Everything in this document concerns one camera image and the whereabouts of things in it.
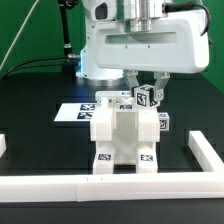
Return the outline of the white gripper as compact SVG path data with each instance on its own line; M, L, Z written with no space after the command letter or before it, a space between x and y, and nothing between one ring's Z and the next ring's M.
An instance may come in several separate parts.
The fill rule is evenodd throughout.
M170 73L198 73L209 64L206 34L196 17L166 17L152 21L149 32L125 33L120 22L100 23L91 49L101 68L124 69L131 96L139 86L138 71L153 71L154 99L164 98Z

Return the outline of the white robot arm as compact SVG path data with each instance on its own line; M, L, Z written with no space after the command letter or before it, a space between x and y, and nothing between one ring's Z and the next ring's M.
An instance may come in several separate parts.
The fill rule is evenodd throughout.
M155 101L172 73L199 73L209 64L210 12L194 1L82 0L86 44L79 75L92 82L125 78L137 89L137 74L150 71Z

